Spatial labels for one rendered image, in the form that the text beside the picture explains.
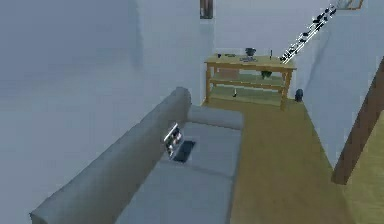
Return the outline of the dark framed wall picture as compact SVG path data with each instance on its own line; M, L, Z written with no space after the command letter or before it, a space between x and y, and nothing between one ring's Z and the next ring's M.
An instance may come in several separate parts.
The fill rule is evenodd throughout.
M200 0L200 18L213 18L213 0Z

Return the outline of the wooden framed wall picture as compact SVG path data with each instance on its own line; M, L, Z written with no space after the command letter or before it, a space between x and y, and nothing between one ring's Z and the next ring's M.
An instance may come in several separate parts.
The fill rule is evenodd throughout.
M339 10L358 10L364 0L337 0L336 8Z

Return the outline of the open silver laptop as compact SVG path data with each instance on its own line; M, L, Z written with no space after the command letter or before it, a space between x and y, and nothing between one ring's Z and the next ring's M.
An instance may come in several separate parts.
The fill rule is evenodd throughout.
M174 123L163 137L163 145L170 160L185 163L189 159L195 142L186 140L179 125Z

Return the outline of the yellow wooden shelf table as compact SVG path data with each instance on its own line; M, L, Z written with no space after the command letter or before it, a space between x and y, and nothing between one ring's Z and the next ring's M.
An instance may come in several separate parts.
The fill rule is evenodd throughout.
M246 55L217 54L206 59L205 97L248 103L261 103L286 108L293 62L282 64L278 57L252 56L257 62L240 62ZM261 71L271 71L270 78L262 79Z

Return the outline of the grey sofa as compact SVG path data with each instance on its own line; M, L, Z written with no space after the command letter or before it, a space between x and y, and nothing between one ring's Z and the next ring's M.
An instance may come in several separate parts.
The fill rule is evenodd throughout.
M185 163L163 145L174 123L195 142ZM229 224L243 123L178 87L34 209L32 224Z

